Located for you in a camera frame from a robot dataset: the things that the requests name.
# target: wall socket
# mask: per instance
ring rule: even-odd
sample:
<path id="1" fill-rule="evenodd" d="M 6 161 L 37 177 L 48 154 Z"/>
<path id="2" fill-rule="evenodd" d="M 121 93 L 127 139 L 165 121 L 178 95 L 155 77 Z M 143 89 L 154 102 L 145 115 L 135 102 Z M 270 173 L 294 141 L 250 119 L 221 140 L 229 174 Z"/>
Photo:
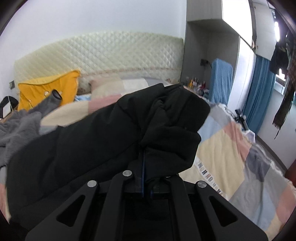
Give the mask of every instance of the wall socket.
<path id="1" fill-rule="evenodd" d="M 9 88 L 12 90 L 15 87 L 15 81 L 9 82 Z"/>
<path id="2" fill-rule="evenodd" d="M 209 64 L 210 62 L 206 59 L 201 59 L 200 60 L 200 66 L 206 66 L 207 64 Z"/>

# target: pastel patchwork blanket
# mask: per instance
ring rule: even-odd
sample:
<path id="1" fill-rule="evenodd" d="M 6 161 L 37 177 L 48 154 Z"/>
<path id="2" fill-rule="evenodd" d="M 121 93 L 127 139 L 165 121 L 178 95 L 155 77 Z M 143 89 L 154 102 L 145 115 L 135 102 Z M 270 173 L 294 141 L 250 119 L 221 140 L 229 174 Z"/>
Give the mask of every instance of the pastel patchwork blanket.
<path id="1" fill-rule="evenodd" d="M 206 181 L 272 240 L 296 206 L 296 190 L 257 144 L 243 135 L 241 125 L 220 106 L 198 131 L 193 166 L 180 173 L 183 180 Z"/>

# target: blue curtain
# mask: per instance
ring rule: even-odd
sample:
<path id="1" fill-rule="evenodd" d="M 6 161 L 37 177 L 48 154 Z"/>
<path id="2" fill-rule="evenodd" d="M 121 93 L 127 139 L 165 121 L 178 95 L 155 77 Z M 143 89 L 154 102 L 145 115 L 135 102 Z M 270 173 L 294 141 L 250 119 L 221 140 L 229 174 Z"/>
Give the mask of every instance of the blue curtain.
<path id="1" fill-rule="evenodd" d="M 270 61 L 257 55 L 254 75 L 243 109 L 246 122 L 256 135 L 262 125 L 274 89 L 276 75 L 269 70 Z"/>

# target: black coat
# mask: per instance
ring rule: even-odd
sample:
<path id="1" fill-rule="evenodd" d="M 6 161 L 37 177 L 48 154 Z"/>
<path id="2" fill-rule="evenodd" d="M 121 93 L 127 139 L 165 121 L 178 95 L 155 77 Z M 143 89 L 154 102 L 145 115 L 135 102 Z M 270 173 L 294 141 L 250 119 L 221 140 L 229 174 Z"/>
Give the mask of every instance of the black coat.
<path id="1" fill-rule="evenodd" d="M 103 182 L 145 155 L 145 181 L 190 168 L 209 105 L 158 84 L 32 141 L 7 173 L 11 221 L 31 230 L 89 180 Z"/>

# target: white headboard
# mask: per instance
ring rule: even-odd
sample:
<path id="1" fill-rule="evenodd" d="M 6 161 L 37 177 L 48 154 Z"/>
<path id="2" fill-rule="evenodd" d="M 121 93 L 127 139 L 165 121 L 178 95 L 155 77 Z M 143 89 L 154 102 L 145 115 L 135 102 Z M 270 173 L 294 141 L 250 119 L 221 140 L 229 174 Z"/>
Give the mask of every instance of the white headboard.
<path id="1" fill-rule="evenodd" d="M 183 39 L 161 34 L 98 32 L 43 46 L 15 62 L 16 85 L 22 81 L 80 69 L 78 93 L 90 93 L 97 76 L 180 80 Z"/>

